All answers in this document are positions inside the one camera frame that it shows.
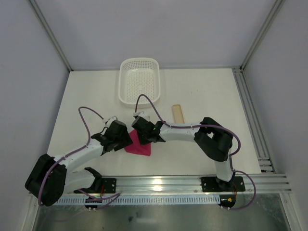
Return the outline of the right black connector box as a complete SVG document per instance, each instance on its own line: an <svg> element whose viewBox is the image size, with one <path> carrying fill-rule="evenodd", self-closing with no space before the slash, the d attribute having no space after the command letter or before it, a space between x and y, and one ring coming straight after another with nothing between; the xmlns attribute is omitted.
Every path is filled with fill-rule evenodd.
<svg viewBox="0 0 308 231"><path fill-rule="evenodd" d="M236 197L232 195L220 195L219 196L220 202L219 207L224 209L231 209L236 202Z"/></svg>

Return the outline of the aluminium front rail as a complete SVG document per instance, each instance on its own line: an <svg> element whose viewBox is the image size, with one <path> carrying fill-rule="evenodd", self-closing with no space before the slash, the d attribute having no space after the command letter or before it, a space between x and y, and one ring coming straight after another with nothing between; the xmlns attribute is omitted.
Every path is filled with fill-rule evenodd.
<svg viewBox="0 0 308 231"><path fill-rule="evenodd" d="M245 192L206 192L207 194L231 193L290 193L291 186L284 174L236 174L244 180ZM102 178L116 178L116 193L204 193L202 192L200 178L205 176L105 176ZM77 177L70 180L63 194L72 193L77 189L90 187L89 177Z"/></svg>

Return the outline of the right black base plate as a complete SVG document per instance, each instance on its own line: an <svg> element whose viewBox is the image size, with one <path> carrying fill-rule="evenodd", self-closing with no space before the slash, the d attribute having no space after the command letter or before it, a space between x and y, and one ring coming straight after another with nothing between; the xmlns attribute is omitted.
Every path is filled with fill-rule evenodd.
<svg viewBox="0 0 308 231"><path fill-rule="evenodd" d="M219 180L217 177L202 177L200 180L204 193L245 192L244 180L240 176L234 176L230 181Z"/></svg>

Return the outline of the left aluminium frame post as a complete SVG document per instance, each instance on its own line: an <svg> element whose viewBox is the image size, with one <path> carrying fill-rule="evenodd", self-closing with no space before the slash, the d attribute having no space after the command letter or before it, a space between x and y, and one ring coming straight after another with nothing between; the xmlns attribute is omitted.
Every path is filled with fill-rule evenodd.
<svg viewBox="0 0 308 231"><path fill-rule="evenodd" d="M56 39L56 36L54 35L48 21L46 20L42 10L40 9L38 3L36 0L28 0L27 1L29 6L31 7L34 15L38 19L39 23L41 24L42 28L44 29L48 39L50 40L52 46L54 47L55 51L57 52L58 56L60 57L61 61L65 65L68 72L73 71L73 68L71 67L66 55L64 54L63 49L61 48L58 40Z"/></svg>

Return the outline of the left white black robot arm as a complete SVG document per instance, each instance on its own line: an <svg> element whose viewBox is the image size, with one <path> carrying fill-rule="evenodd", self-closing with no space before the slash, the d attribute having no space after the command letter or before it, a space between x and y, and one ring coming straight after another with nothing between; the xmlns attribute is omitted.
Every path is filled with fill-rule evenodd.
<svg viewBox="0 0 308 231"><path fill-rule="evenodd" d="M25 182L25 188L45 206L55 204L66 193L79 190L100 193L107 188L103 176L91 167L81 171L76 169L94 158L131 144L127 126L114 120L104 134L92 135L88 144L75 151L58 156L41 155Z"/></svg>

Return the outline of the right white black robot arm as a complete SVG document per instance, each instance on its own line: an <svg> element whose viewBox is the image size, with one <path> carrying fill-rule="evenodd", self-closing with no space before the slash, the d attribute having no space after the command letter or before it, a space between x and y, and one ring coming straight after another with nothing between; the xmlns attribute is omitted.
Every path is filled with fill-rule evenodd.
<svg viewBox="0 0 308 231"><path fill-rule="evenodd" d="M233 135L210 117L205 117L199 124L167 124L158 121L155 124L141 116L135 116L132 127L138 134L141 144L189 141L194 142L214 161L216 182L221 190L231 190L234 186L235 173L232 171L230 151Z"/></svg>

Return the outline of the beige utensil tray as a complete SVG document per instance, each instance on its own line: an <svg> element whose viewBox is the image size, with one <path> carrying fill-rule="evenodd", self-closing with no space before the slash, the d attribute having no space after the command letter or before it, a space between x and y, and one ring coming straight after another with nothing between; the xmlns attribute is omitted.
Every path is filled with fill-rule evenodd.
<svg viewBox="0 0 308 231"><path fill-rule="evenodd" d="M175 123L177 124L185 123L182 108L180 104L175 104L172 106L172 113L173 113L173 118L174 118Z"/></svg>

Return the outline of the right aluminium frame post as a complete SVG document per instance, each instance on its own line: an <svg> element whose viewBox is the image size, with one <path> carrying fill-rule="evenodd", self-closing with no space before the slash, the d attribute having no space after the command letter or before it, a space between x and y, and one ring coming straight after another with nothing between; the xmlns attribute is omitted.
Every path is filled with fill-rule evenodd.
<svg viewBox="0 0 308 231"><path fill-rule="evenodd" d="M269 28L271 27L272 23L274 22L276 16L280 12L280 9L284 5L285 0L275 0L273 5L271 6L269 13L265 17L264 22L261 25L260 30L258 31L252 45L250 46L241 66L240 70L243 72L246 67L248 66L250 60L252 59L254 53L257 51L258 47L260 46L262 40L264 39L266 33L268 32Z"/></svg>

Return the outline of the left black connector box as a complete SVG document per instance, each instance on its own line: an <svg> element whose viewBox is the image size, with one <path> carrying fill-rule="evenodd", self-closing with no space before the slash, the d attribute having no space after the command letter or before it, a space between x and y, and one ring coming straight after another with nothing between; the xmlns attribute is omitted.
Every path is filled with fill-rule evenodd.
<svg viewBox="0 0 308 231"><path fill-rule="evenodd" d="M98 197L95 197L95 198L91 198L91 197L88 197L86 200L85 200L85 208L87 210L93 210L93 211L96 211L97 208L102 204L102 199L101 198L98 198Z"/></svg>

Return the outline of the right aluminium side rail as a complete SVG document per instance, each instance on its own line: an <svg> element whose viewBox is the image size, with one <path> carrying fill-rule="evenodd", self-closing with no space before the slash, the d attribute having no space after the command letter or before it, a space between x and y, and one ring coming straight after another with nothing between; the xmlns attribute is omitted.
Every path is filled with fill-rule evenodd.
<svg viewBox="0 0 308 231"><path fill-rule="evenodd" d="M239 67L233 68L232 72L242 101L261 172L275 174L276 171L270 157L270 150L257 117L244 74Z"/></svg>

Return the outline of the white perforated plastic basket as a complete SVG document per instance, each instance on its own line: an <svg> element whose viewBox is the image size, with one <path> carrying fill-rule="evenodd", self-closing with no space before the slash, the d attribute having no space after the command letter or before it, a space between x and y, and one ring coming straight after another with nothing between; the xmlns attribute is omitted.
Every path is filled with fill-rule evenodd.
<svg viewBox="0 0 308 231"><path fill-rule="evenodd" d="M159 64L152 58L129 58L122 62L118 77L118 98L127 107L150 107L150 103L140 94L145 94L152 103L161 95Z"/></svg>

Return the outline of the black connector box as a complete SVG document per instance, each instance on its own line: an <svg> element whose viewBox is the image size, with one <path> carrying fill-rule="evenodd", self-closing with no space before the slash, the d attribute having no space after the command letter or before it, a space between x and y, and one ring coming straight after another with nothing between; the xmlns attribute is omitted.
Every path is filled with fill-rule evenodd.
<svg viewBox="0 0 308 231"><path fill-rule="evenodd" d="M219 196L220 202L219 207L224 209L231 209L236 202L236 197L232 195L220 195Z"/></svg>
<svg viewBox="0 0 308 231"><path fill-rule="evenodd" d="M93 210L93 211L96 211L97 208L102 204L102 199L101 198L98 198L98 197L95 197L95 198L91 198L91 197L88 197L86 200L85 200L85 208L87 210Z"/></svg>

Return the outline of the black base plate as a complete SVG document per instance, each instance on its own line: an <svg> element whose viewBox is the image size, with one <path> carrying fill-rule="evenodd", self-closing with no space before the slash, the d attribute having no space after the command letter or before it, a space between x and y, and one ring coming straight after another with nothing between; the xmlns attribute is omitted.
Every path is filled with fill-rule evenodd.
<svg viewBox="0 0 308 231"><path fill-rule="evenodd" d="M234 176L230 181L219 180L217 177L202 177L200 180L204 193L245 192L244 180L240 176Z"/></svg>
<svg viewBox="0 0 308 231"><path fill-rule="evenodd" d="M88 188L81 188L74 191L74 193L115 193L116 192L116 178L100 178L94 180L93 184Z"/></svg>

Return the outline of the aluminium frame post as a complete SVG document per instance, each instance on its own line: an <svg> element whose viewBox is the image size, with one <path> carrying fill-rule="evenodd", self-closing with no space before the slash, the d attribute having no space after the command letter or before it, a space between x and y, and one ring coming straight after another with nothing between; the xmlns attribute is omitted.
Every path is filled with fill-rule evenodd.
<svg viewBox="0 0 308 231"><path fill-rule="evenodd" d="M58 56L60 57L61 61L65 65L68 72L73 71L73 68L71 67L66 55L64 54L63 49L61 48L58 40L56 39L56 36L54 35L48 21L46 20L42 10L40 9L38 3L36 0L28 0L27 1L29 6L31 7L34 15L38 19L39 23L41 24L42 28L44 29L48 39L50 40L52 46L54 47L55 51L57 52Z"/></svg>
<svg viewBox="0 0 308 231"><path fill-rule="evenodd" d="M257 51L258 47L260 46L262 40L264 39L266 33L268 32L269 28L271 27L272 23L274 22L276 16L280 12L280 9L284 5L285 0L275 0L273 5L271 6L269 13L265 17L264 22L261 25L260 30L258 31L252 45L250 46L241 66L240 70L243 72L246 67L248 66L250 60L252 59L254 53Z"/></svg>

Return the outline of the magenta paper napkin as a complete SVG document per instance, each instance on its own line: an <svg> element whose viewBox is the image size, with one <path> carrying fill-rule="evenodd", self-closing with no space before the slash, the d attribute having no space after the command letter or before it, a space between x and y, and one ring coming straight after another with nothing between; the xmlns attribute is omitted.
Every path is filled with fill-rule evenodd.
<svg viewBox="0 0 308 231"><path fill-rule="evenodd" d="M138 138L138 134L136 130L133 130L129 133L129 137L133 141L133 144L125 147L124 150L130 154L137 154L137 155L144 155L150 156L151 155L151 144L141 144Z"/></svg>

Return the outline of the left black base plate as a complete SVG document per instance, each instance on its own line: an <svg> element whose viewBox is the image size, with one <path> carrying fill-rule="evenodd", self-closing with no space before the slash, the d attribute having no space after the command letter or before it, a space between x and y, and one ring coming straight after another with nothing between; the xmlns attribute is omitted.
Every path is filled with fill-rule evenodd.
<svg viewBox="0 0 308 231"><path fill-rule="evenodd" d="M74 191L74 193L115 193L116 192L116 178L100 178L94 180L93 184L88 188L81 188Z"/></svg>

